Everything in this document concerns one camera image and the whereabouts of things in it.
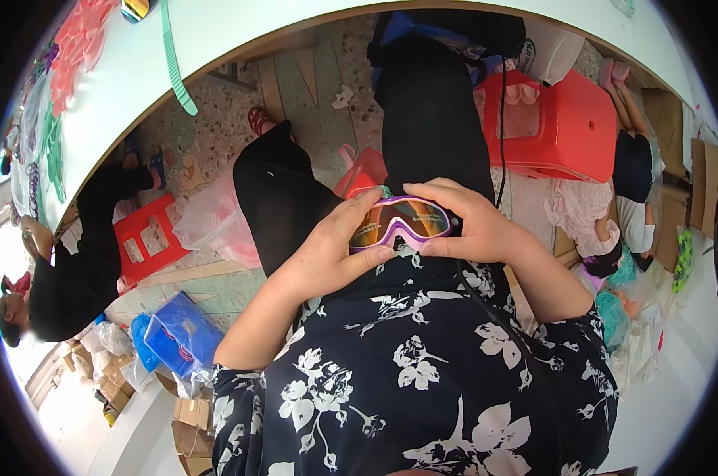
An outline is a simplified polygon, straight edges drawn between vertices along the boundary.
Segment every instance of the plastic stool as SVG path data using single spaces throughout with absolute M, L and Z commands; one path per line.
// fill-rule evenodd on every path
M 608 181 L 617 133 L 616 109 L 608 93 L 573 69 L 549 88 L 520 71 L 508 71 L 507 85 L 513 84 L 527 84 L 539 91 L 539 97 L 534 105 L 505 104 L 506 167 L 531 177 Z M 491 165 L 499 166 L 502 75 L 488 76 L 479 88 L 486 93 L 483 135 L 488 156 Z M 511 133 L 508 124 L 523 130 Z
M 190 252 L 182 248 L 179 240 L 172 233 L 174 227 L 169 220 L 169 215 L 166 213 L 166 207 L 172 203 L 174 203 L 174 196 L 166 194 L 137 209 L 113 225 L 116 239 L 118 240 L 118 250 L 121 253 L 121 279 L 118 280 L 120 294 L 133 289 L 139 281 L 156 271 L 162 270 Z M 153 216 L 158 219 L 158 224 L 169 246 L 154 256 L 150 256 L 140 234 L 150 225 L 150 218 Z M 132 262 L 125 247 L 126 242 L 132 238 L 144 259 L 138 263 Z
M 346 162 L 348 172 L 333 189 L 335 195 L 344 199 L 353 198 L 364 190 L 382 185 L 386 181 L 388 172 L 383 154 L 374 148 L 365 147 L 356 160 L 354 160 L 356 151 L 347 144 L 342 145 L 338 153 Z

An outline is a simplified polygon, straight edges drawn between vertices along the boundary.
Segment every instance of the floral blouse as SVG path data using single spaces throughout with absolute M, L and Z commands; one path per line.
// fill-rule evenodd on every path
M 470 263 L 469 296 L 443 260 L 401 244 L 364 286 L 392 292 L 308 301 L 265 371 L 216 365 L 217 476 L 593 474 L 618 401 L 596 308 L 519 331 L 524 355 L 472 302 L 518 329 L 501 267 Z

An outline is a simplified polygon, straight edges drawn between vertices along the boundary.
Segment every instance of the woman's right hand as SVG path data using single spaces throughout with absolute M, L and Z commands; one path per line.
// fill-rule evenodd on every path
M 486 197 L 454 180 L 438 177 L 424 184 L 404 184 L 404 191 L 434 200 L 463 220 L 462 236 L 428 240 L 420 252 L 423 256 L 509 264 L 525 243 L 525 229 L 499 213 Z

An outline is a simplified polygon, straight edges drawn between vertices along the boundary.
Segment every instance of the purple swim goggles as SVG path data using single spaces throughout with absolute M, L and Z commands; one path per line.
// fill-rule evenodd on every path
M 393 246 L 400 236 L 414 250 L 431 238 L 461 232 L 462 220 L 432 200 L 401 195 L 378 200 L 364 215 L 361 225 L 348 243 L 352 253 L 373 246 Z

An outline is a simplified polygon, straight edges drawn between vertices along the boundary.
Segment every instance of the terrazzo floor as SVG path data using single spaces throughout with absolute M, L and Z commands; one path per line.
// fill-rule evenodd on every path
M 149 203 L 166 191 L 175 197 L 169 216 L 176 223 L 193 196 L 204 190 L 231 167 L 255 138 L 247 120 L 252 106 L 263 106 L 278 118 L 294 124 L 293 134 L 307 150 L 317 180 L 334 187 L 347 167 L 338 150 L 345 144 L 361 152 L 381 149 L 383 110 L 374 100 L 366 46 L 372 38 L 373 16 L 352 17 L 316 27 L 316 43 L 310 48 L 285 52 L 272 58 L 238 63 L 241 81 L 256 91 L 201 79 L 188 86 L 198 106 L 191 117 L 175 98 L 167 100 L 138 128 L 143 158 L 156 147 L 163 149 L 167 188 L 150 190 L 136 198 Z M 585 42 L 574 69 L 597 80 L 602 57 Z M 343 85 L 353 97 L 342 109 L 332 102 Z M 474 97 L 479 112 L 483 98 Z M 491 168 L 498 193 L 502 169 Z M 555 228 L 544 213 L 549 181 L 507 172 L 500 211 L 523 225 L 553 249 Z M 151 254 L 164 247 L 159 229 L 145 233 Z M 155 273 L 114 301 L 106 310 L 109 319 L 129 324 L 141 312 L 152 313 L 175 292 L 183 290 L 209 317 L 226 330 L 250 301 L 265 279 L 260 268 L 247 269 L 225 261 L 208 246 L 192 251 L 173 265 Z

